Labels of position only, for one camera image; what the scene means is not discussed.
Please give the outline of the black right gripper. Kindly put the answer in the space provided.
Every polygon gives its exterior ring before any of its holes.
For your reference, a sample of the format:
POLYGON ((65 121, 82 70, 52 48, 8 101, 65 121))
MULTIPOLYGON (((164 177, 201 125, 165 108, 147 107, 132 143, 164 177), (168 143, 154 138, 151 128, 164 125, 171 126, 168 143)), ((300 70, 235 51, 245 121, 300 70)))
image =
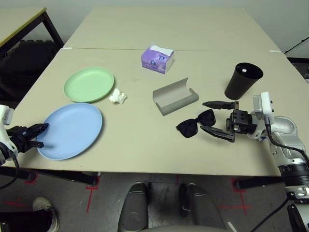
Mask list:
POLYGON ((226 119, 227 132, 224 132, 222 129, 215 127, 200 126, 202 130, 216 138, 234 143, 236 133, 250 135, 253 134, 256 129, 256 125, 253 124, 252 115, 248 114, 247 111, 240 110, 238 101, 207 101, 202 105, 211 109, 233 110, 233 112, 230 114, 230 117, 226 119))

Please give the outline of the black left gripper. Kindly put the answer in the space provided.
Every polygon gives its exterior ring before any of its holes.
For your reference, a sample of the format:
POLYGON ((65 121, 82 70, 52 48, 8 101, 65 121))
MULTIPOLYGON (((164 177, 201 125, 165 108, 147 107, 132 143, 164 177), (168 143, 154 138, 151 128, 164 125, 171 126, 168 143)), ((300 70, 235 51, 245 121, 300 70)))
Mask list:
POLYGON ((43 142, 29 142, 30 139, 36 138, 38 135, 45 132, 48 128, 48 123, 34 124, 30 127, 14 126, 7 129, 6 132, 10 140, 15 144, 18 152, 27 152, 30 148, 42 148, 43 142))

